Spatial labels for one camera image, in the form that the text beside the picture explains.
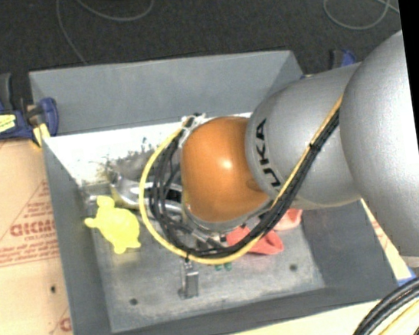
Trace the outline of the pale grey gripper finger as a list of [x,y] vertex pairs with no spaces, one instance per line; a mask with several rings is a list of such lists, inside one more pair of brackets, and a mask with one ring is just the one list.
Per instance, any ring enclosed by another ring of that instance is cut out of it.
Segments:
[[189,298],[185,262],[181,262],[181,264],[179,265],[179,274],[180,274],[180,287],[178,289],[178,296],[181,299]]
[[185,275],[189,297],[197,297],[199,294],[199,273],[197,270],[189,271]]

